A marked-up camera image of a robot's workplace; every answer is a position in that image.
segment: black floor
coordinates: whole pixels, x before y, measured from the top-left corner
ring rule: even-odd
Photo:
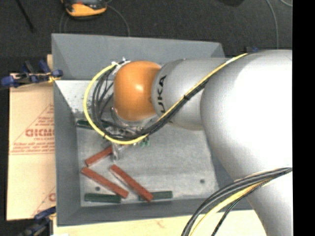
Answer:
[[[123,19],[111,8],[95,20],[79,22],[63,16],[59,0],[20,1],[36,32],[16,0],[0,0],[0,77],[19,70],[27,59],[51,53],[54,32],[127,35]],[[292,49],[293,8],[280,0],[112,0],[109,5],[124,16],[131,36],[215,41],[226,56],[246,47]],[[14,236],[30,221],[5,222],[7,94],[0,91],[0,235]]]

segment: red wooden block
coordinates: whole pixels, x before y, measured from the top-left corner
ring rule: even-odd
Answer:
[[[112,167],[110,167],[110,172],[114,174],[114,176],[116,176],[119,180],[132,188],[144,200],[150,202],[153,199],[153,195],[148,190],[146,190],[143,186],[136,182],[136,180],[134,180],[117,165],[112,165]]]
[[[92,164],[96,163],[98,160],[107,157],[109,154],[113,152],[113,149],[111,146],[107,147],[106,149],[102,150],[101,152],[89,157],[85,160],[86,165],[89,167]]]
[[[114,184],[110,180],[104,178],[100,174],[96,173],[95,171],[93,171],[87,167],[82,168],[81,173],[83,173],[84,175],[86,175],[90,179],[94,180],[95,182],[101,184],[105,188],[107,188],[107,189],[115,192],[116,194],[122,196],[123,198],[126,198],[129,194],[126,190],[122,189],[118,185]]]

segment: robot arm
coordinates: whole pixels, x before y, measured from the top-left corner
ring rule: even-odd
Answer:
[[[114,80],[116,120],[137,132],[227,60],[183,59],[161,68],[148,61],[126,64]],[[225,65],[171,124],[203,129],[233,179],[292,167],[292,51],[258,52]],[[249,202],[268,236],[293,235],[292,173],[255,191]]]

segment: electronic device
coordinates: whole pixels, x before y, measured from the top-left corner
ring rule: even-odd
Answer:
[[[104,0],[61,0],[66,12],[75,19],[90,19],[105,12]]]

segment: cardboard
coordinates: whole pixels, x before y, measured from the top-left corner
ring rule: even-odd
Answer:
[[[10,89],[7,220],[56,204],[52,83]]]

